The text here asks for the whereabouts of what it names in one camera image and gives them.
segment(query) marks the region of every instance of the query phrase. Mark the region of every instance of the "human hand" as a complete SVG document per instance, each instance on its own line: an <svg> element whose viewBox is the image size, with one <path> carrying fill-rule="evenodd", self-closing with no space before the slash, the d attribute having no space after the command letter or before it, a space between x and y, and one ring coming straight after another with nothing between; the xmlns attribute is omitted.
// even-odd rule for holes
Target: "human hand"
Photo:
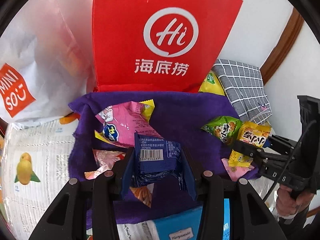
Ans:
<svg viewBox="0 0 320 240"><path fill-rule="evenodd" d="M310 193L308 190L304 190L300 193L297 199L294 200L290 197L291 191L291 188L280 184L276 200L276 209L280 216L286 217L303 211L310 205L311 200L315 196L315 194Z"/></svg>

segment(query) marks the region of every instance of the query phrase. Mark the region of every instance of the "metal screw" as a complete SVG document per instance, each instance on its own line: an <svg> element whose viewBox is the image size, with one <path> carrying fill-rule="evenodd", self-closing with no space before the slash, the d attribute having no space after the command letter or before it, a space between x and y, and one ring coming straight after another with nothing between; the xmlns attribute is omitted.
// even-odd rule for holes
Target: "metal screw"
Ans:
<svg viewBox="0 0 320 240"><path fill-rule="evenodd" d="M76 178L69 179L69 184L74 185L78 182Z"/></svg>
<svg viewBox="0 0 320 240"><path fill-rule="evenodd" d="M213 175L212 171L204 171L203 175L206 177L211 177Z"/></svg>
<svg viewBox="0 0 320 240"><path fill-rule="evenodd" d="M242 185L247 185L248 181L245 178L241 178L241 179L239 179L239 183Z"/></svg>
<svg viewBox="0 0 320 240"><path fill-rule="evenodd" d="M113 171L106 171L104 173L104 176L106 176L106 177L111 177L112 175L113 175Z"/></svg>

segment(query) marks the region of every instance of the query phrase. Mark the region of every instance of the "red haidilao bag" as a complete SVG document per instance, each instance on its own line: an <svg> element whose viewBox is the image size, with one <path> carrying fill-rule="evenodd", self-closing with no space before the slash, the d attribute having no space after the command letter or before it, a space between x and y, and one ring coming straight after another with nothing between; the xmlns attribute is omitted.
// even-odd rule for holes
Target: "red haidilao bag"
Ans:
<svg viewBox="0 0 320 240"><path fill-rule="evenodd" d="M198 92L242 0L93 0L99 91Z"/></svg>

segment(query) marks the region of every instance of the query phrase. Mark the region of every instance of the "checkered pouch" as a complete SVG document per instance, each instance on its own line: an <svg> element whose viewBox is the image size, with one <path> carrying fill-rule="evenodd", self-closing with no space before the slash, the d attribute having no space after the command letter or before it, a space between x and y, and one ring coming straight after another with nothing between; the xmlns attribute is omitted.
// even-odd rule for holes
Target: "checkered pouch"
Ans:
<svg viewBox="0 0 320 240"><path fill-rule="evenodd" d="M241 121L261 124L272 115L258 67L217 59L212 70L220 79Z"/></svg>

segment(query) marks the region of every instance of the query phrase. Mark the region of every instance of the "purple cloth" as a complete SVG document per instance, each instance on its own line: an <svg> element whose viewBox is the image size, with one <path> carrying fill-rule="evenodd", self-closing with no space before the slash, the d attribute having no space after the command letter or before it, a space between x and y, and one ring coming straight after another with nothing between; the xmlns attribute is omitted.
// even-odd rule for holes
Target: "purple cloth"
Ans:
<svg viewBox="0 0 320 240"><path fill-rule="evenodd" d="M200 128L217 116L239 118L236 111L225 96L183 92L97 92L70 103L70 108L81 115L74 133L75 145L69 158L71 178L85 180L85 171L97 169L92 149L115 149L94 137L94 130L102 130L102 124L95 115L110 105L148 99L153 99L156 106L150 125L161 136L188 147L193 159L201 163L204 169L229 179L221 159L229 158L230 148ZM257 178L257 169L249 171L244 177ZM124 201L114 202L114 208L117 223L123 224L166 217L199 204L191 199L188 192L179 190L176 178L168 176L155 184L151 209L135 198L130 190Z"/></svg>

